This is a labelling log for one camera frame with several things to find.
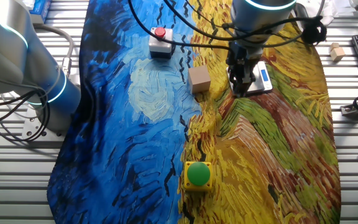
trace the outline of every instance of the yellow button base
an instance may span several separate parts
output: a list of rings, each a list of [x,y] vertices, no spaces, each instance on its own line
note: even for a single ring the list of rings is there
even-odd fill
[[[186,162],[185,163],[185,190],[186,191],[197,191],[197,192],[206,192],[212,189],[212,180],[213,180],[213,172],[212,172],[212,164],[210,162],[203,162],[205,165],[208,166],[209,171],[211,173],[211,177],[209,178],[208,182],[202,186],[194,185],[190,182],[189,178],[187,177],[187,170],[195,162]]]

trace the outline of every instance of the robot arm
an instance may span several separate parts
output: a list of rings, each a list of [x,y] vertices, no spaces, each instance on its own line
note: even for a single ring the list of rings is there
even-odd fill
[[[64,75],[37,37],[22,1],[0,0],[0,93],[15,91],[23,95],[33,90],[26,85],[42,88],[48,93],[48,129],[68,129],[71,114],[80,102],[80,89]],[[36,96],[29,103],[35,109],[41,108]]]
[[[296,0],[233,0],[231,18],[236,30],[232,35],[244,35],[287,19],[295,3]],[[254,72],[254,68],[262,57],[263,45],[272,34],[276,34],[282,28],[283,25],[277,26],[264,34],[229,43],[232,51],[227,55],[227,74],[235,95],[246,96],[250,93],[251,85],[254,85],[252,92],[269,90],[264,84],[267,79],[259,75],[258,70]]]

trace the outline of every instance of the cable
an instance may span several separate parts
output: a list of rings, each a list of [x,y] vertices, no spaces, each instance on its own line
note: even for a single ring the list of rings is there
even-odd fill
[[[73,54],[73,50],[74,50],[74,41],[73,41],[73,38],[70,35],[68,35],[65,31],[63,31],[63,30],[61,30],[59,28],[48,26],[48,25],[45,25],[45,24],[34,24],[34,27],[38,28],[38,29],[43,29],[43,30],[46,30],[46,31],[49,31],[49,32],[54,32],[54,33],[56,33],[58,35],[64,36],[64,38],[66,38],[66,40],[69,43],[67,57],[71,58],[71,55]]]
[[[3,94],[0,94],[0,96],[1,96],[2,100],[3,100],[4,102],[6,102],[4,95],[3,95]],[[6,105],[6,106],[7,106],[10,110],[13,110],[13,108],[12,108],[11,106],[9,106],[9,105]],[[18,116],[20,116],[20,117],[22,117],[22,118],[26,118],[26,119],[35,119],[35,118],[39,118],[40,116],[42,116],[42,113],[39,114],[39,115],[37,115],[37,116],[33,116],[33,117],[28,117],[28,116],[21,115],[20,113],[18,113],[18,112],[16,112],[16,111],[14,111],[13,113],[15,113],[16,115],[18,115]]]
[[[45,117],[45,116],[43,117],[43,120],[42,120],[42,122],[41,122],[41,126],[40,126],[40,128],[37,130],[36,133],[34,133],[33,135],[31,135],[31,136],[28,137],[28,138],[21,139],[21,138],[16,137],[14,134],[12,134],[12,133],[5,127],[5,125],[0,122],[1,127],[2,127],[8,134],[10,134],[10,135],[13,137],[13,139],[8,138],[8,137],[5,136],[2,132],[0,132],[0,135],[1,135],[4,139],[6,139],[6,140],[8,140],[8,141],[10,141],[10,142],[31,142],[31,141],[34,141],[34,140],[36,140],[37,138],[39,138],[39,137],[42,135],[42,133],[45,131],[46,126],[47,126],[47,124],[48,124],[48,122],[49,122],[49,119],[50,119],[50,107],[49,107],[49,104],[47,103],[47,101],[45,101],[45,98],[40,98],[40,101],[41,101],[42,104],[47,104],[47,106],[43,108],[43,114],[47,114],[47,116],[46,116],[46,117]]]
[[[234,34],[229,31],[228,29],[225,29],[226,32],[228,32],[230,35],[234,36]],[[252,42],[249,42],[249,41],[246,41],[246,40],[242,40],[243,42],[241,44],[244,44],[244,45],[247,45],[247,46],[250,46],[250,47],[263,47],[263,48],[272,48],[272,47],[280,47],[280,46],[284,46],[284,45],[287,45],[289,43],[292,43],[292,42],[295,42],[297,41],[300,37],[302,37],[302,34],[299,34],[298,36],[290,39],[290,40],[287,40],[287,41],[284,41],[282,43],[279,43],[279,44],[255,44],[255,43],[252,43]]]
[[[206,37],[209,37],[211,39],[216,39],[216,40],[226,40],[226,41],[233,41],[233,40],[240,40],[240,39],[245,39],[247,37],[253,36],[253,35],[257,35],[260,34],[263,31],[269,30],[271,28],[274,28],[276,26],[282,25],[282,24],[286,24],[288,22],[296,22],[296,21],[315,21],[315,20],[321,20],[322,17],[318,16],[318,17],[314,17],[314,18],[291,18],[291,19],[285,19],[279,22],[276,22],[274,24],[270,24],[268,26],[262,27],[260,29],[257,29],[253,32],[250,32],[248,34],[244,34],[244,35],[239,35],[237,37],[218,37],[215,35],[211,35],[209,33],[206,33],[202,30],[200,30],[199,28],[193,26],[190,22],[188,22],[169,2],[168,0],[163,0],[164,3],[170,8],[170,10],[182,21],[184,22],[186,25],[188,25],[190,28],[192,28],[193,30],[195,30],[196,32],[199,32],[200,34],[203,34]]]
[[[17,105],[13,108],[13,110],[11,110],[10,112],[8,112],[8,113],[5,114],[4,116],[0,117],[0,121],[6,119],[6,118],[9,117],[11,114],[13,114],[13,112],[14,112],[15,110],[17,110],[23,103],[25,103],[29,98],[31,98],[34,94],[36,94],[35,91],[28,92],[28,93],[31,93],[31,94],[27,95],[19,104],[17,104]]]
[[[140,19],[137,17],[137,14],[135,12],[134,6],[132,5],[132,0],[128,0],[128,5],[129,5],[129,9],[131,10],[132,15],[134,16],[136,22],[138,23],[138,25],[140,25],[140,27],[148,34],[151,35],[152,37],[156,38],[159,41],[168,43],[168,44],[175,44],[175,45],[179,45],[179,46],[185,46],[185,47],[204,47],[204,48],[215,48],[215,49],[224,49],[224,50],[228,50],[232,53],[233,49],[230,49],[229,47],[226,46],[220,46],[220,45],[208,45],[208,44],[187,44],[187,43],[181,43],[181,42],[175,42],[175,41],[171,41],[171,40],[165,40],[162,39],[161,37],[157,37],[155,34],[153,34],[151,31],[149,31],[144,25],[143,23],[140,21]]]
[[[321,16],[321,13],[323,12],[324,5],[326,4],[326,0],[321,0],[320,8],[318,9],[316,16]]]
[[[222,29],[226,29],[226,28],[229,26],[229,24],[227,24],[227,23],[224,23],[224,24],[222,24],[222,25],[216,25],[212,20],[209,20],[207,17],[205,17],[204,15],[202,15],[201,12],[199,12],[198,10],[196,10],[196,9],[190,4],[190,2],[189,2],[188,0],[185,0],[185,1],[186,1],[186,3],[192,8],[192,10],[193,10],[195,13],[197,13],[197,15],[201,16],[201,17],[204,18],[206,21],[208,21],[208,22],[212,25],[212,27],[216,26],[216,27],[219,27],[219,28],[222,28]],[[238,28],[236,28],[236,27],[230,27],[230,28],[235,29],[235,30],[238,30],[238,31],[240,31],[240,32],[246,32],[246,31],[243,31],[243,30],[238,29]]]
[[[23,100],[24,98],[26,98],[27,96],[29,96],[32,92],[35,93],[35,91],[28,92],[28,93],[26,93],[26,94],[24,94],[24,95],[22,95],[22,96],[20,96],[20,97],[18,97],[18,98],[16,98],[16,99],[14,99],[14,100],[9,100],[9,101],[0,103],[0,106],[8,105],[8,104],[14,103],[14,102],[16,102],[16,101]]]
[[[277,36],[277,37],[280,37],[280,38],[283,38],[283,39],[291,39],[290,37],[285,37],[281,34],[273,34],[274,36]],[[303,42],[300,42],[299,40],[296,40],[296,42],[300,43],[300,44],[305,44],[305,45],[309,45],[309,44],[306,44],[306,43],[303,43]]]
[[[41,90],[41,91],[44,91],[43,88],[41,87],[38,87],[38,86],[31,86],[31,85],[23,85],[23,84],[17,84],[17,83],[10,83],[10,82],[6,82],[4,80],[0,80],[0,83],[3,83],[3,84],[7,84],[7,85],[12,85],[12,86],[18,86],[18,87],[22,87],[22,88],[31,88],[33,90]]]

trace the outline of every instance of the blue label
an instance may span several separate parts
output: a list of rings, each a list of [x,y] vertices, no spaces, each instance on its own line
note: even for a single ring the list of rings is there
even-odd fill
[[[266,70],[263,69],[260,72],[262,72],[262,77],[264,79],[264,82],[267,82],[269,80],[269,78],[267,78]]]

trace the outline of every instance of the metal bracket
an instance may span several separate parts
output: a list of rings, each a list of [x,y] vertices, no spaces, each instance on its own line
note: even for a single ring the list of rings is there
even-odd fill
[[[37,114],[35,113],[35,110],[27,109],[26,116],[27,117],[34,117]],[[37,130],[41,127],[41,122],[38,120],[38,118],[34,119],[26,119],[24,121],[24,127],[22,132],[22,137],[28,138],[29,136],[33,135]],[[49,142],[49,141],[63,141],[65,139],[66,133],[55,133],[49,129],[45,129],[45,131],[42,133],[42,135],[34,140],[34,142]]]

